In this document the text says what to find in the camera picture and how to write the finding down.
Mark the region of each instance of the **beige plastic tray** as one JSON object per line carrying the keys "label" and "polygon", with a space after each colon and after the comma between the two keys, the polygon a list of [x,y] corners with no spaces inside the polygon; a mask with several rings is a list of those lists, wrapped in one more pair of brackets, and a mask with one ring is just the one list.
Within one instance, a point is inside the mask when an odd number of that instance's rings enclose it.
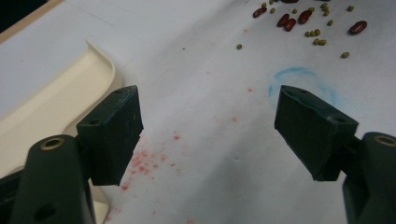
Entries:
{"label": "beige plastic tray", "polygon": [[[87,41],[88,49],[50,83],[0,119],[0,178],[20,170],[29,148],[55,134],[75,136],[76,124],[110,92],[122,86],[114,63]],[[96,221],[108,202],[92,188]]]}

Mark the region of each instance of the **blue ink mark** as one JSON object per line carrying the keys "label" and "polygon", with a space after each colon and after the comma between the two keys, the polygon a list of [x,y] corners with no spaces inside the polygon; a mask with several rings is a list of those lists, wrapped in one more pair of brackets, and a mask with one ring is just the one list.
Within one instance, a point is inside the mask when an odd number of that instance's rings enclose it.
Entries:
{"label": "blue ink mark", "polygon": [[331,105],[338,103],[335,91],[329,85],[326,85],[316,73],[304,67],[292,67],[276,73],[274,81],[269,86],[268,95],[273,109],[276,109],[281,85],[310,91]]}

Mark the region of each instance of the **bean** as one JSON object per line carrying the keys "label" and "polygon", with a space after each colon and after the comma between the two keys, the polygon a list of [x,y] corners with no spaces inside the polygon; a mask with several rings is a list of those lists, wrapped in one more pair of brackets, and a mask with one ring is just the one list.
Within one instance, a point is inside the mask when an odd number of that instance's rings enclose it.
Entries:
{"label": "bean", "polygon": [[289,19],[286,23],[285,23],[285,30],[287,32],[289,32],[291,29],[293,29],[294,25],[296,24],[296,20],[295,19]]}
{"label": "bean", "polygon": [[302,12],[298,18],[298,22],[300,24],[305,24],[311,15],[312,15],[312,12],[310,10],[306,10],[306,11]]}
{"label": "bean", "polygon": [[281,0],[284,3],[296,3],[298,0]]}
{"label": "bean", "polygon": [[262,13],[266,12],[267,8],[266,7],[261,7],[257,9],[256,11],[253,12],[253,18],[258,18]]}
{"label": "bean", "polygon": [[358,21],[349,29],[351,35],[357,35],[367,27],[367,21]]}
{"label": "bean", "polygon": [[279,22],[277,23],[277,27],[282,27],[285,25],[285,23],[289,20],[289,14],[285,14],[280,18]]}
{"label": "bean", "polygon": [[321,46],[325,45],[327,43],[327,40],[319,40],[319,44]]}
{"label": "bean", "polygon": [[344,52],[343,54],[341,54],[341,58],[347,58],[349,57],[349,52]]}

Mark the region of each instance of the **dried pea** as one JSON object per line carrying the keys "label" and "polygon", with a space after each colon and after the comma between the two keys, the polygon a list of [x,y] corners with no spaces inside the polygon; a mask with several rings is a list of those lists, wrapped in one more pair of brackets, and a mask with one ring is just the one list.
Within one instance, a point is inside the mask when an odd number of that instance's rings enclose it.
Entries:
{"label": "dried pea", "polygon": [[349,52],[344,52],[343,54],[341,54],[341,58],[347,58],[349,57]]}
{"label": "dried pea", "polygon": [[319,40],[319,44],[321,46],[325,45],[327,43],[327,40],[323,39],[323,40]]}

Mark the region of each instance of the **kidney bean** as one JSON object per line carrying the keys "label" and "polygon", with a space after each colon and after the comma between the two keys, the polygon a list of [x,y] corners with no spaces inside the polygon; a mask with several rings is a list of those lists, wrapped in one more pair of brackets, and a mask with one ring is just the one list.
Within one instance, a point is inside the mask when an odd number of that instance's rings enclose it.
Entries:
{"label": "kidney bean", "polygon": [[286,30],[287,32],[289,32],[289,31],[294,27],[295,24],[296,24],[296,20],[295,20],[295,19],[289,19],[289,20],[285,23],[285,25],[284,25],[283,27],[285,28],[285,30]]}
{"label": "kidney bean", "polygon": [[282,16],[282,18],[280,18],[279,22],[277,23],[277,27],[282,27],[285,25],[285,23],[289,20],[289,14],[286,13],[285,15]]}
{"label": "kidney bean", "polygon": [[305,24],[308,21],[309,17],[311,17],[311,15],[312,15],[312,12],[310,10],[306,10],[306,11],[302,12],[298,18],[298,22],[300,24]]}
{"label": "kidney bean", "polygon": [[256,11],[253,12],[253,18],[258,18],[265,11],[267,11],[266,7],[261,7],[259,9],[257,9]]}
{"label": "kidney bean", "polygon": [[357,35],[367,27],[367,21],[358,21],[352,27],[349,28],[349,33]]}
{"label": "kidney bean", "polygon": [[298,0],[281,0],[284,3],[296,3]]}

